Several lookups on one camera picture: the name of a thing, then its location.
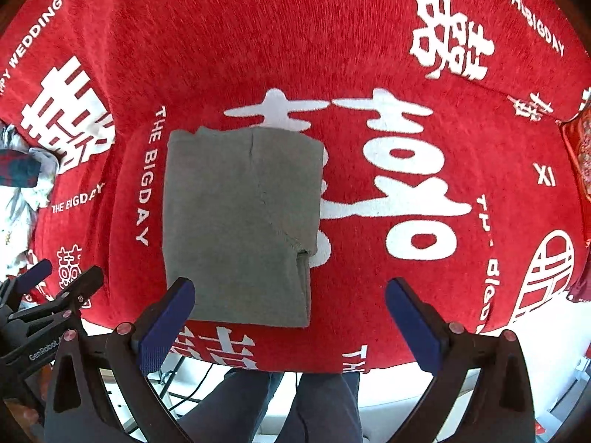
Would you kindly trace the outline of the red patterned pillow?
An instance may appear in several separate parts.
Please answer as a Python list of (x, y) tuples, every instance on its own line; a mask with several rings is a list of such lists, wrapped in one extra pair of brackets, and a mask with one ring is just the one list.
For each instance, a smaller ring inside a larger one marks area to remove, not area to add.
[(582, 210), (583, 234), (590, 246), (590, 102), (559, 130), (569, 155)]

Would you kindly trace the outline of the red printed bedspread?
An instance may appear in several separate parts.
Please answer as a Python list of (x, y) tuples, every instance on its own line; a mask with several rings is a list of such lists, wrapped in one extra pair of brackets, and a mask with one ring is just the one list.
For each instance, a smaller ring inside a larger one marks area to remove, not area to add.
[(524, 321), (584, 268), (558, 124), (589, 83), (553, 0), (26, 0), (1, 37), (1, 117), (60, 161), (33, 300), (99, 266), (84, 318), (134, 320), (172, 283), (171, 132), (262, 127), (324, 147), (311, 322), (190, 317), (178, 353), (266, 371), (409, 362), (394, 277), (470, 331)]

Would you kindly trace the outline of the grey small garment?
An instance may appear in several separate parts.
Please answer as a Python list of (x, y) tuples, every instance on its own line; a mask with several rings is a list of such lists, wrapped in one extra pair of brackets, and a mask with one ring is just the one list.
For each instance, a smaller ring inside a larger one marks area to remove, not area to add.
[(193, 283), (192, 320), (308, 327), (322, 157), (283, 129), (171, 132), (162, 254), (169, 282)]

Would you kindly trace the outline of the grey white crumpled cloth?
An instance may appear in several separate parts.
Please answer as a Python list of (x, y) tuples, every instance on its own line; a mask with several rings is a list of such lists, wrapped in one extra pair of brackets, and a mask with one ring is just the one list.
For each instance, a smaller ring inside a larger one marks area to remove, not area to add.
[(32, 156), (40, 163), (40, 175), (34, 188), (1, 187), (1, 280), (28, 265), (37, 213), (47, 208), (54, 188), (59, 163), (49, 151), (30, 147), (14, 125), (1, 123), (1, 149)]

